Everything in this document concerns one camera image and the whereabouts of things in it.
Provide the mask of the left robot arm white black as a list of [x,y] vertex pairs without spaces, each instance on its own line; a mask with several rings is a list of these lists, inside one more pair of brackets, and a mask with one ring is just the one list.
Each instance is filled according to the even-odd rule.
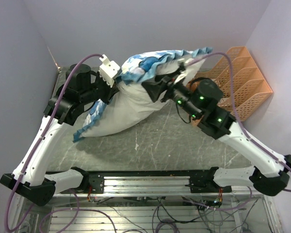
[[85,192],[90,174],[78,167],[46,174],[55,146],[66,131],[98,100],[108,104],[118,89],[115,79],[121,68],[115,62],[101,64],[93,71],[86,64],[74,64],[66,72],[66,82],[57,90],[44,110],[40,130],[17,168],[3,174],[0,183],[37,206],[46,205],[57,193],[73,189]]

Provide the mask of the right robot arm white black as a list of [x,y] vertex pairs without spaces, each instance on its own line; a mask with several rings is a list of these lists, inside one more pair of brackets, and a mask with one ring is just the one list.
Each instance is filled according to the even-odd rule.
[[142,82],[142,87],[153,102],[172,100],[193,120],[206,135],[232,147],[252,166],[245,168],[213,168],[204,180],[205,188],[215,192],[220,187],[249,186],[267,196],[276,196],[289,182],[291,155],[282,155],[259,143],[250,133],[244,133],[241,124],[227,110],[217,105],[223,92],[209,78],[198,78],[194,91],[170,76],[160,81]]

